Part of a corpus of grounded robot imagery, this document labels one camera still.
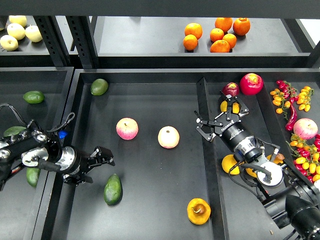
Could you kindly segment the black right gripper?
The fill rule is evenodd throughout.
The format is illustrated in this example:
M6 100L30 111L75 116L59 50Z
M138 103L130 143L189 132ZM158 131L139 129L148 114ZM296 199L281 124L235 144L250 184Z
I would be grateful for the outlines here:
M249 108L238 96L225 95L226 111L214 120L204 120L195 110L197 116L196 131L208 142L219 137L231 151L251 151L255 148L254 136L242 124L241 118L249 114ZM234 103L238 104L238 113L234 113Z

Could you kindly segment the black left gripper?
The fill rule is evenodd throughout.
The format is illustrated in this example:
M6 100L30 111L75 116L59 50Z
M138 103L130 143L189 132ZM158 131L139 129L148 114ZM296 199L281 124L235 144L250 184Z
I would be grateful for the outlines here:
M95 167L104 164L115 166L114 155L110 149L96 146L93 153L89 154L72 149L71 157L67 157L67 168L61 167L63 182L68 185L93 183L93 179L86 174Z

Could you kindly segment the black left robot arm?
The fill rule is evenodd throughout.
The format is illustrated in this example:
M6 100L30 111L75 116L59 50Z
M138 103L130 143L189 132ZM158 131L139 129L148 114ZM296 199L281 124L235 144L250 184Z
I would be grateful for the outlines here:
M1 108L12 110L24 129L12 136L0 140L0 186L23 168L33 168L55 172L62 175L63 182L77 186L92 183L87 174L95 167L104 164L115 165L111 150L96 146L93 153L88 154L77 150L74 146L63 146L60 132L75 118L70 112L66 120L50 130L44 130L35 120L26 122L18 111L8 103Z

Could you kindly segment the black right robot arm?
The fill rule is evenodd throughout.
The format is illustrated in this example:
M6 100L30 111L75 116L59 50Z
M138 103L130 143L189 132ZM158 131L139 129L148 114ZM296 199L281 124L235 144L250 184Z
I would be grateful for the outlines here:
M254 194L279 229L288 225L302 240L320 238L320 191L292 163L276 163L280 146L250 132L242 118L250 110L239 96L222 94L226 110L212 117L209 99L199 100L196 130L212 142L221 139L235 160L226 172L239 168L241 187Z

